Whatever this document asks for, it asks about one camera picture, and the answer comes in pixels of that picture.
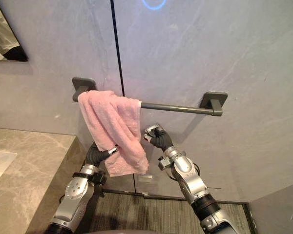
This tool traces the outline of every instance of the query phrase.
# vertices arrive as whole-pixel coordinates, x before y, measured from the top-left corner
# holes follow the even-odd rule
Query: towel rack
[[[72,81],[76,90],[75,94],[73,95],[74,101],[78,101],[78,96],[82,92],[97,90],[96,83],[91,79],[74,77]],[[224,105],[227,97],[228,97],[228,94],[224,92],[206,92],[203,95],[199,108],[155,104],[155,103],[147,103],[147,102],[142,102],[141,108],[221,116],[223,113],[222,106]]]

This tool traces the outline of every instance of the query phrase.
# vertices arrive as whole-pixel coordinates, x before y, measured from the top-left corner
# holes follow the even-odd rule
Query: pink towel
[[[148,161],[140,144],[141,102],[112,91],[89,91],[78,96],[78,103],[98,148],[119,146],[119,151],[105,160],[109,175],[145,174]]]

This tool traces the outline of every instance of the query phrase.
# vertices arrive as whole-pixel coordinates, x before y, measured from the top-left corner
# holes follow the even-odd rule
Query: gray carpet
[[[241,234],[250,234],[242,205],[220,204]],[[185,201],[144,199],[108,194],[98,201],[91,231],[137,229],[162,234],[204,234],[193,209]]]

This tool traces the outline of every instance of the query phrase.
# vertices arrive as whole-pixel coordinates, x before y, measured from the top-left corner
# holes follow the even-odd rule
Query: countertop
[[[0,129],[0,151],[18,154],[0,177],[0,234],[36,233],[37,226],[43,229],[51,219],[84,150],[76,136]]]

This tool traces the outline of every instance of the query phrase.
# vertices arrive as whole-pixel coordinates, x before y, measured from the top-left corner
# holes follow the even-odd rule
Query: robotic arm
[[[87,152],[85,163],[79,173],[66,187],[65,195],[44,234],[75,233],[86,212],[87,204],[95,192],[105,183],[103,171],[98,171],[100,162],[118,151],[117,146],[108,151],[99,151],[95,142]]]
[[[226,212],[208,192],[200,178],[198,167],[186,157],[185,152],[180,152],[173,146],[167,132],[159,124],[155,124],[146,129],[144,139],[163,150],[164,156],[159,158],[158,166],[162,171],[171,169],[173,179],[178,182],[181,192],[199,218],[204,233],[238,234]]]

